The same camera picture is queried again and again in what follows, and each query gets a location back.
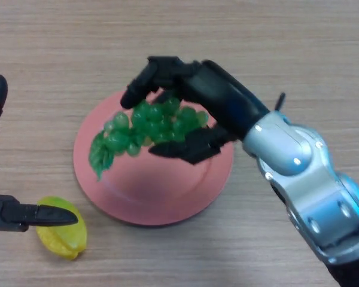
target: plastic fruit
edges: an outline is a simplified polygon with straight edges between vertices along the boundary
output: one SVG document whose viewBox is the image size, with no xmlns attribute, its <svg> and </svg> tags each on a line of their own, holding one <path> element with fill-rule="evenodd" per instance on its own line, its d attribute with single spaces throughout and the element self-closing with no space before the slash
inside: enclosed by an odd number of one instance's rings
<svg viewBox="0 0 359 287">
<path fill-rule="evenodd" d="M 181 101 L 173 96 L 164 103 L 143 100 L 133 109 L 130 120 L 124 112 L 116 113 L 90 148 L 89 162 L 98 180 L 111 168 L 115 157 L 124 154 L 137 157 L 143 146 L 183 142 L 188 132 L 207 125 L 209 115 L 205 111 L 180 106 Z"/>
<path fill-rule="evenodd" d="M 87 228 L 78 209 L 60 197 L 45 197 L 38 204 L 56 206 L 73 212 L 78 223 L 58 227 L 36 227 L 43 245 L 52 253 L 73 260 L 87 247 Z"/>
</svg>

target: green grape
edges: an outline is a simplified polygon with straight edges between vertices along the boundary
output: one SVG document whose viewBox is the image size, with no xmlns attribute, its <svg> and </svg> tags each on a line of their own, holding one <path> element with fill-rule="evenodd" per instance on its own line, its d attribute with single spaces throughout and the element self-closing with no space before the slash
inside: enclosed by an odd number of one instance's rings
<svg viewBox="0 0 359 287">
<path fill-rule="evenodd" d="M 129 154 L 131 157 L 136 157 L 140 151 L 141 151 L 141 146 L 135 145 L 132 142 L 126 148 L 127 154 Z"/>
<path fill-rule="evenodd" d="M 180 104 L 181 102 L 179 99 L 176 97 L 171 97 L 163 104 L 164 113 L 167 115 L 174 115 L 175 112 L 177 112 L 177 110 L 180 108 Z"/>
<path fill-rule="evenodd" d="M 150 109 L 149 103 L 146 100 L 143 100 L 141 103 L 138 104 L 138 106 L 136 106 L 134 111 L 138 111 L 146 117 L 149 112 L 149 109 Z"/>
<path fill-rule="evenodd" d="M 145 123 L 146 123 L 146 114 L 144 114 L 143 112 L 141 112 L 138 109 L 135 109 L 132 113 L 132 116 L 130 118 L 130 121 L 133 124 L 133 127 L 142 127 Z"/>
<path fill-rule="evenodd" d="M 159 144 L 160 142 L 167 142 L 168 140 L 169 138 L 165 133 L 159 133 L 155 138 L 153 138 L 155 144 Z"/>
<path fill-rule="evenodd" d="M 151 121 L 147 122 L 145 125 L 145 134 L 150 138 L 154 138 L 160 133 L 160 126 L 158 123 L 153 123 Z"/>
<path fill-rule="evenodd" d="M 172 120 L 169 117 L 164 117 L 158 124 L 161 132 L 167 132 L 172 127 Z"/>
<path fill-rule="evenodd" d="M 130 138 L 127 134 L 115 130 L 105 138 L 105 145 L 111 151 L 123 151 L 127 148 Z"/>
<path fill-rule="evenodd" d="M 153 143 L 153 141 L 151 140 L 151 138 L 149 138 L 148 136 L 145 138 L 144 142 L 142 143 L 143 146 L 150 146 Z"/>
<path fill-rule="evenodd" d="M 185 136 L 184 136 L 183 133 L 176 133 L 176 132 L 173 132 L 173 131 L 171 131 L 168 134 L 168 138 L 169 138 L 170 141 L 176 141 L 176 142 L 185 141 Z"/>
<path fill-rule="evenodd" d="M 142 133 L 135 133 L 132 136 L 132 142 L 137 146 L 141 146 L 145 142 L 145 138 L 146 138 L 146 135 L 144 135 Z"/>
<path fill-rule="evenodd" d="M 185 123 L 182 120 L 177 119 L 172 125 L 172 130 L 175 133 L 182 133 L 185 129 Z"/>
<path fill-rule="evenodd" d="M 198 120 L 199 125 L 201 127 L 204 127 L 208 123 L 208 120 L 209 120 L 208 113 L 204 112 L 204 111 L 197 112 L 197 120 Z"/>
<path fill-rule="evenodd" d="M 193 121 L 197 119 L 197 112 L 190 106 L 184 106 L 178 111 L 177 118 L 180 118 L 186 122 Z"/>
<path fill-rule="evenodd" d="M 163 110 L 160 104 L 151 105 L 148 112 L 148 119 L 158 122 L 163 118 Z"/>
<path fill-rule="evenodd" d="M 114 129 L 114 122 L 113 120 L 107 121 L 104 125 L 104 130 L 109 133 Z"/>
<path fill-rule="evenodd" d="M 127 130 L 129 128 L 129 118 L 124 112 L 118 112 L 113 118 L 116 130 Z"/>
</svg>

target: wooden table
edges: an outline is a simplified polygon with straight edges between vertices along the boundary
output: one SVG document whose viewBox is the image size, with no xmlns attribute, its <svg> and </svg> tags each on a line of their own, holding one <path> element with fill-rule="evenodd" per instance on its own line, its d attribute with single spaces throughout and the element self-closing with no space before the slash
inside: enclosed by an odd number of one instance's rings
<svg viewBox="0 0 359 287">
<path fill-rule="evenodd" d="M 89 229 L 75 262 L 34 230 L 0 233 L 0 287 L 337 286 L 240 145 L 223 194 L 181 225 L 127 227 L 86 200 L 75 134 L 152 54 L 212 59 L 269 107 L 285 91 L 284 112 L 359 183 L 359 0 L 0 0 L 0 194 L 64 197 Z"/>
</svg>

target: grape bunch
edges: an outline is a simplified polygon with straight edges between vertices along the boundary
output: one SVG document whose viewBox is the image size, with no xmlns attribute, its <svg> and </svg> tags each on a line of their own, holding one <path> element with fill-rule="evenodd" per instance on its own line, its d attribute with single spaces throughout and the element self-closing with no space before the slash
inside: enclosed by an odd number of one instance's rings
<svg viewBox="0 0 359 287">
<path fill-rule="evenodd" d="M 127 153 L 136 157 L 143 146 L 167 141 L 184 141 L 185 135 L 207 124 L 209 115 L 190 106 L 180 107 L 180 101 L 171 97 L 164 103 L 142 101 L 133 109 L 130 118 L 118 112 L 93 139 L 89 163 L 101 178 L 110 169 L 114 157 Z"/>
</svg>

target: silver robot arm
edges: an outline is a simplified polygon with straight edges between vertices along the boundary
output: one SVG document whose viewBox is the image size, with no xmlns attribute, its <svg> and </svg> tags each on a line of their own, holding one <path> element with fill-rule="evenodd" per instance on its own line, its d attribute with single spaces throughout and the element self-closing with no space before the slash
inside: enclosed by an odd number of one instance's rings
<svg viewBox="0 0 359 287">
<path fill-rule="evenodd" d="M 273 111 L 242 143 L 318 259 L 334 273 L 359 261 L 359 186 L 335 171 L 319 133 Z"/>
<path fill-rule="evenodd" d="M 323 138 L 282 115 L 279 97 L 270 111 L 252 92 L 211 60 L 184 63 L 154 56 L 121 99 L 133 108 L 150 92 L 202 105 L 217 124 L 157 143 L 151 154 L 198 164 L 241 140 L 264 178 L 284 202 L 290 221 L 341 287 L 359 287 L 359 187 L 336 172 Z"/>
</svg>

